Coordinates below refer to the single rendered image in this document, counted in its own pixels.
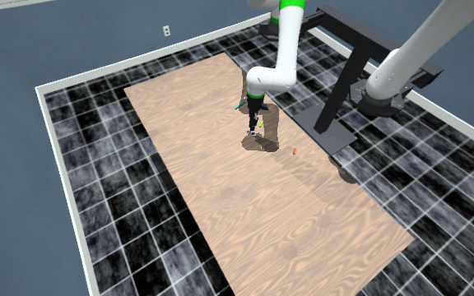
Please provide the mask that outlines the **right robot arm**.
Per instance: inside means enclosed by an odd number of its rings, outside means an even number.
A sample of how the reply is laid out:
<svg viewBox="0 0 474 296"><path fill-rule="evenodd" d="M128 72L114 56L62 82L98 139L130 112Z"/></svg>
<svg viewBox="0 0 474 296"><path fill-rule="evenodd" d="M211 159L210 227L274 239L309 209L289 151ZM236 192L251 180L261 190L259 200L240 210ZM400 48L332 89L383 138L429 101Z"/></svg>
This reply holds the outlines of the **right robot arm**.
<svg viewBox="0 0 474 296"><path fill-rule="evenodd" d="M279 34L276 68L254 67L249 70L247 95L244 99L253 106L261 104L260 113L269 109L263 103L265 90L288 92L296 83L296 56L305 0L265 0L248 2L254 9L271 10L267 29Z"/></svg>

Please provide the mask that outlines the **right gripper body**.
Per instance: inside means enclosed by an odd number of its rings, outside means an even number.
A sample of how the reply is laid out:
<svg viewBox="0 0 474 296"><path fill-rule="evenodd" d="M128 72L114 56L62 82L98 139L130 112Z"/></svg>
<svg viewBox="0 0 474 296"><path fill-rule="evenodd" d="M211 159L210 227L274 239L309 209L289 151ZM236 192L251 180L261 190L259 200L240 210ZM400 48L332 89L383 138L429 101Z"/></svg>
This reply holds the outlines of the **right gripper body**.
<svg viewBox="0 0 474 296"><path fill-rule="evenodd" d="M255 113L257 113L257 115L258 115L258 111L261 108L261 104L258 105L258 106L253 106L253 105L248 103L248 108L249 108L249 110L253 111L253 116L255 115Z"/></svg>

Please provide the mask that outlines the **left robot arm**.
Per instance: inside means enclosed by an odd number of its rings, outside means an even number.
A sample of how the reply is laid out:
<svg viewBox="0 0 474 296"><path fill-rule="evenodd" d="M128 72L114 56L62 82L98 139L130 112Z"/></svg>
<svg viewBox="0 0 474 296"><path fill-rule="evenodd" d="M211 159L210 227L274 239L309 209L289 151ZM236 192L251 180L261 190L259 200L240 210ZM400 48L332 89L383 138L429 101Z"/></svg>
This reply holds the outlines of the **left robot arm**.
<svg viewBox="0 0 474 296"><path fill-rule="evenodd" d="M361 91L365 101L388 105L414 73L474 20L474 0L443 0L414 35L393 50Z"/></svg>

